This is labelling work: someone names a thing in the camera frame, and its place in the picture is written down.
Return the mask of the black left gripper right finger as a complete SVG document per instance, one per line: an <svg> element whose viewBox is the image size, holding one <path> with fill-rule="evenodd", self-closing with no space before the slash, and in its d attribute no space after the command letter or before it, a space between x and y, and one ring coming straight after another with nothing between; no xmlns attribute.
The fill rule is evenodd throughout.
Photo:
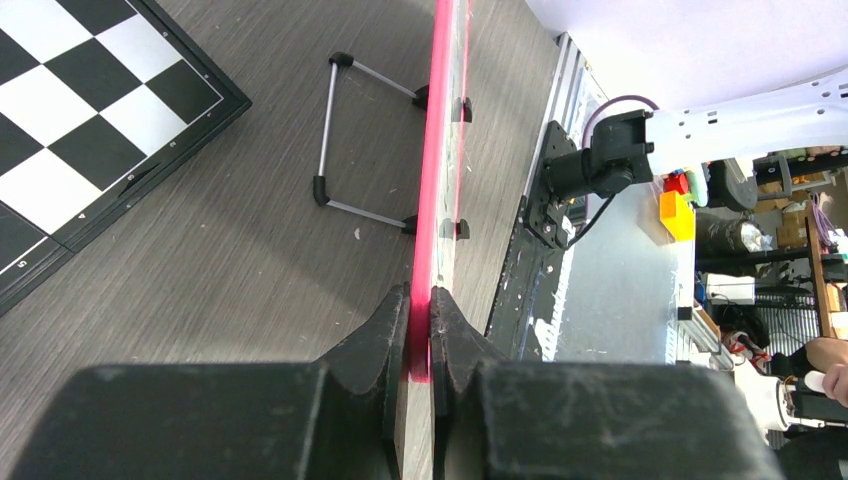
<svg viewBox="0 0 848 480"><path fill-rule="evenodd" d="M779 479L731 379L693 366L513 361L432 291L437 479Z"/></svg>

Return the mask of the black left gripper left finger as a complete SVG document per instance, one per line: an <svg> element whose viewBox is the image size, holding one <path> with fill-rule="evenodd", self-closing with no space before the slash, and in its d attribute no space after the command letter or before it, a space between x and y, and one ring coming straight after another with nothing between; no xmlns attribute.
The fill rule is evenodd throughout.
<svg viewBox="0 0 848 480"><path fill-rule="evenodd" d="M14 479L397 479L409 293L311 362L101 365L52 399Z"/></svg>

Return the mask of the pink framed whiteboard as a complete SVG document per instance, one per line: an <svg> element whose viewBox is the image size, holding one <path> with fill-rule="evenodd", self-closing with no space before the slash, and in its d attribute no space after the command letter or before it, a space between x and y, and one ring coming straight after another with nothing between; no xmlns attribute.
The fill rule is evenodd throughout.
<svg viewBox="0 0 848 480"><path fill-rule="evenodd" d="M410 285L407 353L409 377L430 381L430 303L436 287L452 290L456 241L439 237L445 218L458 221L467 123L453 123L457 97L468 97L470 1L438 1L428 84L426 125Z"/></svg>

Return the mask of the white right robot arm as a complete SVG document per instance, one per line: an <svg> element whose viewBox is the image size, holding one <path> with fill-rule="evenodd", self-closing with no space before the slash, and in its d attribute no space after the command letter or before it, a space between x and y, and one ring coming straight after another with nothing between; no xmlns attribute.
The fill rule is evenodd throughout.
<svg viewBox="0 0 848 480"><path fill-rule="evenodd" d="M593 125L588 140L540 162L561 200L609 198L659 175L771 151L847 142L847 70L770 92L689 107L635 110Z"/></svg>

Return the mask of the person's hand in background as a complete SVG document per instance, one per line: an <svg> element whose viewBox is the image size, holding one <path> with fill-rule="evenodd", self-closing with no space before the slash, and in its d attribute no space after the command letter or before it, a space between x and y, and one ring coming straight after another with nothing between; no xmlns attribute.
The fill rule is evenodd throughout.
<svg viewBox="0 0 848 480"><path fill-rule="evenodd" d="M825 395L844 407L848 407L847 371L846 364L834 364L827 369L822 380Z"/></svg>

